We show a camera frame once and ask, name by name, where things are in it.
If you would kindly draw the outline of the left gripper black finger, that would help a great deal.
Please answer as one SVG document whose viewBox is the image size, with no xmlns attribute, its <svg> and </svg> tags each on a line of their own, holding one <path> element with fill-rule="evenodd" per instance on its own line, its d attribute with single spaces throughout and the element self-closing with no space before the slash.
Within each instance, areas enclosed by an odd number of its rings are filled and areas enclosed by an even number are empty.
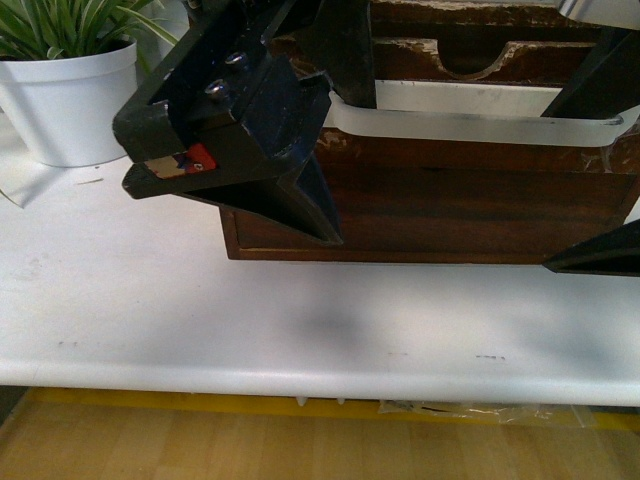
<svg viewBox="0 0 640 480">
<path fill-rule="evenodd" d="M 577 243 L 545 261 L 555 273 L 639 275 L 639 221 Z"/>
<path fill-rule="evenodd" d="M 204 1 L 191 27 L 116 114 L 135 199 L 175 194 L 257 215 L 325 245 L 341 242 L 314 149 L 327 77 L 299 78 L 268 45 L 309 24 L 314 1 Z"/>
</svg>

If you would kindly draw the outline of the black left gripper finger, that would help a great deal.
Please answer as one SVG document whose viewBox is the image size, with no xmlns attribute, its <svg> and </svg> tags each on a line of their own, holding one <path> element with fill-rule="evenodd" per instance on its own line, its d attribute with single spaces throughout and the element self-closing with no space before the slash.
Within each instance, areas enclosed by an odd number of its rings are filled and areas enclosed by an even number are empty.
<svg viewBox="0 0 640 480">
<path fill-rule="evenodd" d="M 295 1 L 278 34 L 293 37 L 302 55 L 328 75 L 346 104 L 376 107 L 368 0 Z"/>
</svg>

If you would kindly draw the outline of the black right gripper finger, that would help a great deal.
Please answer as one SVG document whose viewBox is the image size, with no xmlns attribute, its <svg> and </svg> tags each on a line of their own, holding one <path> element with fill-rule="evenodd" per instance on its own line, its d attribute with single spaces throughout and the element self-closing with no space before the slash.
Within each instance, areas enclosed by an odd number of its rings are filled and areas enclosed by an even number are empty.
<svg viewBox="0 0 640 480">
<path fill-rule="evenodd" d="M 639 32 L 604 29 L 543 112 L 545 117 L 611 119 L 639 105 Z"/>
</svg>

